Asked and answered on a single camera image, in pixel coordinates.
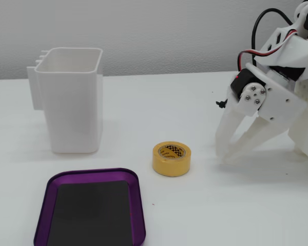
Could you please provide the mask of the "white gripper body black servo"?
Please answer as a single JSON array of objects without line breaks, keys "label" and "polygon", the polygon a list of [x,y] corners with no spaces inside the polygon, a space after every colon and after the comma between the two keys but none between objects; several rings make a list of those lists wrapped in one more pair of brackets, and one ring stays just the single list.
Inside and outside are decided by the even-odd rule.
[{"label": "white gripper body black servo", "polygon": [[250,63],[230,83],[235,110],[245,116],[258,113],[274,124],[292,124],[306,102],[288,88],[288,80],[274,70],[263,72]]}]

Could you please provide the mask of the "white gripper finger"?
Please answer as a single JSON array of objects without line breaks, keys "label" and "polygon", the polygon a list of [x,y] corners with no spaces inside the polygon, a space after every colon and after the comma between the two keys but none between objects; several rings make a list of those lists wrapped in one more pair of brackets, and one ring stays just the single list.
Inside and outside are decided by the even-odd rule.
[{"label": "white gripper finger", "polygon": [[224,157],[229,152],[229,143],[246,116],[253,116],[266,98],[266,89],[259,83],[250,83],[238,97],[229,87],[227,103],[216,130],[216,155]]},{"label": "white gripper finger", "polygon": [[258,116],[249,129],[229,147],[228,152],[224,155],[224,163],[233,164],[237,162],[254,148],[284,133],[288,129],[288,125],[275,124]]}]

